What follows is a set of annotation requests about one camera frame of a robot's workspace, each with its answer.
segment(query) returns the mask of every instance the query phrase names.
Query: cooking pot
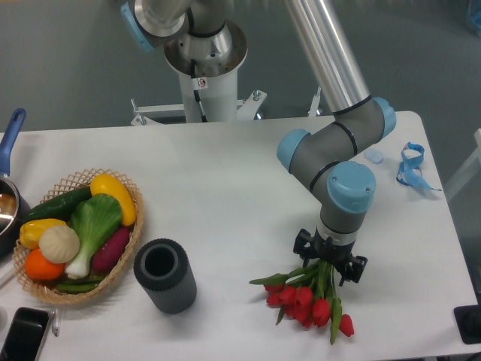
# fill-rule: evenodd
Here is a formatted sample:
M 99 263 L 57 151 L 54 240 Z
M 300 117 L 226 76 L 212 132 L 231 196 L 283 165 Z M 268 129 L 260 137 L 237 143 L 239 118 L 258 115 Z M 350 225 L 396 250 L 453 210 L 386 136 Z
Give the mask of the cooking pot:
M 0 142 L 0 257 L 10 253 L 19 238 L 22 219 L 30 211 L 10 176 L 10 155 L 26 112 L 16 109 Z

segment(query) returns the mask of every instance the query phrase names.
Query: yellow squash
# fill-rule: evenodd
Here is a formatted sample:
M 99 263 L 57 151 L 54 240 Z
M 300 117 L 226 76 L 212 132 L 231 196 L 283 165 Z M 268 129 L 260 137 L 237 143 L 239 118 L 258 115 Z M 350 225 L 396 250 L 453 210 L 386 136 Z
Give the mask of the yellow squash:
M 34 250 L 38 247 L 40 237 L 44 232 L 53 226 L 67 226 L 63 220 L 46 218 L 43 220 L 31 220 L 20 227 L 20 243 L 25 247 Z
M 135 203 L 120 180 L 109 174 L 99 174 L 92 179 L 90 192 L 92 196 L 108 194 L 114 197 L 120 203 L 122 209 L 122 224 L 128 227 L 135 223 L 137 219 Z

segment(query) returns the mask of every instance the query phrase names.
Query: garlic bulb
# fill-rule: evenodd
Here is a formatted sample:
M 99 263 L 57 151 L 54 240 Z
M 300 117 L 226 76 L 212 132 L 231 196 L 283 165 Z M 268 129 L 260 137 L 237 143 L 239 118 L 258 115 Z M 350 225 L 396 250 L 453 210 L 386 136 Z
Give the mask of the garlic bulb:
M 53 226 L 45 230 L 38 246 L 51 263 L 66 263 L 77 255 L 80 240 L 69 226 Z

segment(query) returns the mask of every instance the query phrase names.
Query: wicker basket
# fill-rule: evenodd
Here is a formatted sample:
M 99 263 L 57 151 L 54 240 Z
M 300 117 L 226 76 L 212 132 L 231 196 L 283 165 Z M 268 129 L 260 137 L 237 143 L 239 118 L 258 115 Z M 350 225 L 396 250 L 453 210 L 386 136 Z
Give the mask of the wicker basket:
M 144 200 L 137 186 L 124 174 L 119 174 L 110 169 L 106 171 L 103 169 L 90 169 L 77 172 L 75 174 L 70 174 L 67 178 L 61 179 L 61 181 L 48 192 L 41 202 L 45 202 L 60 194 L 68 192 L 69 190 L 88 186 L 96 175 L 102 173 L 110 174 L 121 181 L 123 185 L 126 186 L 130 196 L 134 199 L 135 207 L 137 208 L 137 220 L 133 230 L 130 233 L 130 241 L 126 246 L 126 250 L 112 271 L 94 290 L 87 293 L 74 295 L 61 293 L 55 289 L 52 290 L 47 286 L 39 284 L 29 278 L 25 273 L 24 265 L 30 250 L 17 241 L 17 246 L 14 249 L 13 255 L 15 275 L 17 276 L 17 280 L 25 291 L 29 292 L 32 296 L 40 299 L 43 302 L 50 303 L 52 305 L 73 305 L 90 300 L 92 297 L 95 297 L 104 291 L 109 284 L 112 283 L 112 281 L 126 266 L 129 257 L 131 257 L 136 251 L 136 247 L 141 236 L 142 226 L 144 224 Z

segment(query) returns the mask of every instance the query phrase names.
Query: black phone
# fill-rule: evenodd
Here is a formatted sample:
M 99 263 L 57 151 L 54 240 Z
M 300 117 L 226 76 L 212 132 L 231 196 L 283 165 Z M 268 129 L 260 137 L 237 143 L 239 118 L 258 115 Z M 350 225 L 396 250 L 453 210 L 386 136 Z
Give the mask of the black phone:
M 20 307 L 8 330 L 0 361 L 35 361 L 48 333 L 49 323 L 49 312 Z

